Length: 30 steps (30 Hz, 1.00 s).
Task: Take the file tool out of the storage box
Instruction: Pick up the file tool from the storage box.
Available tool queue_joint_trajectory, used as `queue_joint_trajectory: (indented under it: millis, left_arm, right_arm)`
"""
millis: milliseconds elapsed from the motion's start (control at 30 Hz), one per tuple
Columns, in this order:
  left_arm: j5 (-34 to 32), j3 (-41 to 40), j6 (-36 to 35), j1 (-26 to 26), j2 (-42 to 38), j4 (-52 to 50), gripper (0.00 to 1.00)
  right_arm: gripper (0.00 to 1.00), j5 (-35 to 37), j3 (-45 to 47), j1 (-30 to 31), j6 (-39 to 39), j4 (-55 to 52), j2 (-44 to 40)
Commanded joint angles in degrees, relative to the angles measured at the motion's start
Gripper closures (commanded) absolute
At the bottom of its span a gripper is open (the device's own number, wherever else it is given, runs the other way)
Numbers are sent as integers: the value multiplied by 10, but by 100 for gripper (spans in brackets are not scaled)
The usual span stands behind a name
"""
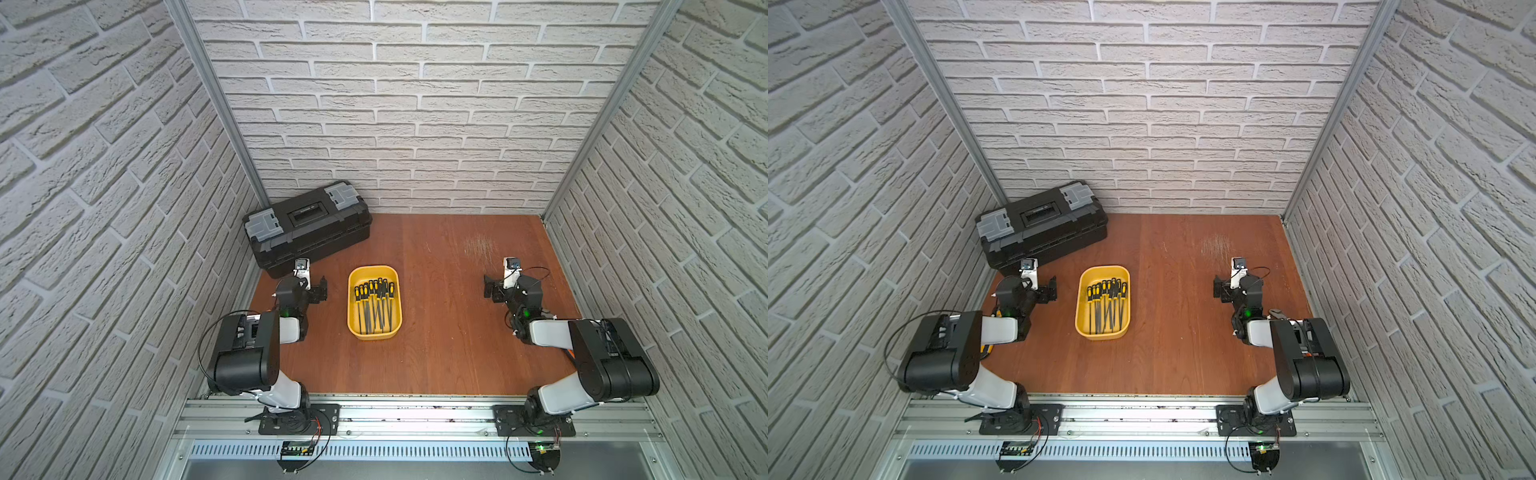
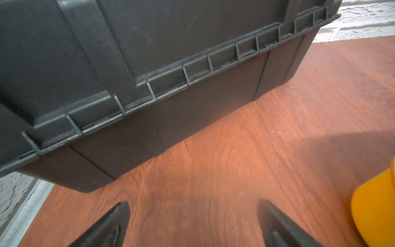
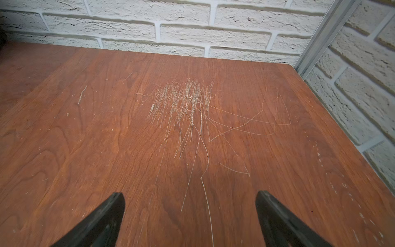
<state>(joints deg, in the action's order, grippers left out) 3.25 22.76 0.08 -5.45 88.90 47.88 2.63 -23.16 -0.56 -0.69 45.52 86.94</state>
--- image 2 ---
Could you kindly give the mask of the yellow plastic tray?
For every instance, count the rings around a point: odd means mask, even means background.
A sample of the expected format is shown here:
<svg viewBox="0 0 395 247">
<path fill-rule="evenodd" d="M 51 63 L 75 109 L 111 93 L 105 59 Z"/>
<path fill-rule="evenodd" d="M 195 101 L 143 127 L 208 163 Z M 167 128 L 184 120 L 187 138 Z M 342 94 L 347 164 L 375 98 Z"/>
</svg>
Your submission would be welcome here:
<svg viewBox="0 0 395 247">
<path fill-rule="evenodd" d="M 352 195 L 354 223 L 369 247 L 395 245 L 395 161 Z"/>
</svg>

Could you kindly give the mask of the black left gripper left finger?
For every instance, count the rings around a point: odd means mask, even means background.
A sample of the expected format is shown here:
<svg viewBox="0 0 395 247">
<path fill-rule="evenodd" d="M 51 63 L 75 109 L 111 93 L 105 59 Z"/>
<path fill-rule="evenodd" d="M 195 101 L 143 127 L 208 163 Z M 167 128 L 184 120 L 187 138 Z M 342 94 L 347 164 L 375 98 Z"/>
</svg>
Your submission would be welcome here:
<svg viewBox="0 0 395 247">
<path fill-rule="evenodd" d="M 77 238 L 71 247 L 121 247 L 130 220 L 128 202 L 117 203 Z"/>
</svg>

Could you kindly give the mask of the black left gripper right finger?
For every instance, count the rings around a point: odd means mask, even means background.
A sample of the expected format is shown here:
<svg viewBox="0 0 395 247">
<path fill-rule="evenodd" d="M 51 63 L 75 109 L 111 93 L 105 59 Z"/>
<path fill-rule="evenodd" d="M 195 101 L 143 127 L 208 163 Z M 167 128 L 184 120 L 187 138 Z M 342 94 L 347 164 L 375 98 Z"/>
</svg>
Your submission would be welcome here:
<svg viewBox="0 0 395 247">
<path fill-rule="evenodd" d="M 321 247 L 315 238 L 267 199 L 260 199 L 257 217 L 267 247 Z"/>
</svg>

